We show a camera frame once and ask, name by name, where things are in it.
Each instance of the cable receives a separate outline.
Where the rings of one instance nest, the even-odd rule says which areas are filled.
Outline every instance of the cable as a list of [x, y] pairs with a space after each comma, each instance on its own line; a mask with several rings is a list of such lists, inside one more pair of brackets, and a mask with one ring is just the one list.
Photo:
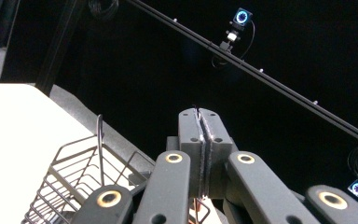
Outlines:
[[347, 164], [352, 173], [358, 177], [358, 147], [350, 152], [347, 158]]
[[117, 12], [118, 0], [111, 0], [111, 4], [108, 8], [103, 9], [103, 4], [100, 0], [89, 0], [89, 10], [92, 16], [100, 21], [111, 20]]
[[254, 33], [252, 34], [252, 40], [251, 40], [251, 43], [249, 44], [248, 48], [246, 49], [246, 51], [240, 56], [240, 58], [242, 59], [243, 56], [245, 56], [245, 54], [248, 52], [248, 50], [251, 48], [252, 44], [253, 44], [253, 41], [255, 39], [255, 23], [253, 21], [251, 21], [252, 25], [253, 25], [253, 28], [254, 28]]
[[[218, 65], [217, 65], [217, 66], [214, 64], [214, 60], [215, 60], [215, 59], [220, 60], [220, 62], [218, 62]], [[223, 68], [223, 67], [227, 64], [227, 62], [222, 61], [222, 59], [219, 59], [219, 58], [217, 58], [215, 55], [213, 55], [213, 56], [212, 56], [212, 59], [211, 59], [211, 64], [212, 64], [212, 66], [213, 66], [214, 68]]]

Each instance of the white table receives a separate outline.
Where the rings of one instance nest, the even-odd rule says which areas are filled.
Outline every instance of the white table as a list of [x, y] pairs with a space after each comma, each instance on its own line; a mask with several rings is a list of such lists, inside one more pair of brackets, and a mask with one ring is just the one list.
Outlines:
[[20, 223], [58, 148], [91, 135], [38, 89], [0, 84], [0, 223]]

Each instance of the metal wire basket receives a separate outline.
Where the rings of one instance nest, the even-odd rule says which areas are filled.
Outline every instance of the metal wire basket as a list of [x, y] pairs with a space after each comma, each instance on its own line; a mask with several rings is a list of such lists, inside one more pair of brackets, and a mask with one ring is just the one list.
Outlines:
[[140, 157], [151, 165], [154, 162], [137, 151], [123, 160], [102, 143], [102, 123], [99, 116], [96, 134], [60, 147], [21, 223], [70, 223], [94, 190], [105, 185], [132, 190], [146, 181], [131, 161]]

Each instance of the black wall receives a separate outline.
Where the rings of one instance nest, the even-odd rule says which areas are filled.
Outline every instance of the black wall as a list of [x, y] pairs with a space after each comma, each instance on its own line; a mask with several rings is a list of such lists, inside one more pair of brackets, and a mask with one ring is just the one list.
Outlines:
[[[337, 1], [147, 1], [219, 44], [238, 7], [254, 13], [245, 57], [358, 127], [358, 3]], [[60, 1], [22, 1], [2, 81], [35, 81], [62, 10]], [[251, 27], [234, 47], [247, 47]], [[126, 2], [113, 21], [86, 8], [57, 84], [152, 158], [177, 135], [193, 105], [218, 113], [240, 149], [260, 155], [289, 188], [354, 180], [346, 159], [358, 141]]]

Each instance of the wire basket handle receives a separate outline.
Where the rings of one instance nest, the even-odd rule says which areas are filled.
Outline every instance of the wire basket handle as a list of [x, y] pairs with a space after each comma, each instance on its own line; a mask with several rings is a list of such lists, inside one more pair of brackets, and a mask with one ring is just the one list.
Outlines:
[[103, 187], [103, 115], [98, 115], [97, 119], [97, 141], [98, 154], [100, 156], [101, 187]]

